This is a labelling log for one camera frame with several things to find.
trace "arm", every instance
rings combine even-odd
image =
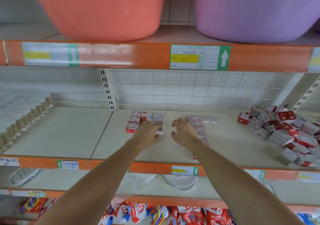
[[[239,224],[303,225],[290,209],[246,171],[204,144],[193,127],[182,118],[174,120],[175,142],[199,160],[214,189]]]
[[[36,225],[97,225],[131,163],[156,143],[158,127],[155,122],[141,124],[122,148],[72,186]]]

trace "purple plastic basin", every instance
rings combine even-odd
[[[226,41],[288,42],[319,17],[320,0],[195,0],[198,31]]]

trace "plastic basin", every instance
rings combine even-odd
[[[291,41],[319,17],[320,0],[195,0],[198,31],[226,41]]]
[[[65,36],[82,41],[129,41],[159,27],[164,0],[39,0]]]

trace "hand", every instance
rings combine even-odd
[[[140,124],[132,138],[131,141],[134,141],[141,150],[150,148],[158,140],[158,134],[156,131],[160,128],[154,121],[144,121]]]
[[[175,142],[185,148],[189,148],[189,144],[193,143],[193,141],[199,140],[198,134],[194,128],[181,117],[172,122],[172,127],[177,128],[177,134],[175,132],[171,132],[171,137]]]

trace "person's left hand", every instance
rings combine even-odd
[[[140,124],[130,140],[134,141],[142,150],[150,148],[158,140],[158,134],[156,135],[156,131],[159,128],[160,126],[154,121],[144,121]]]

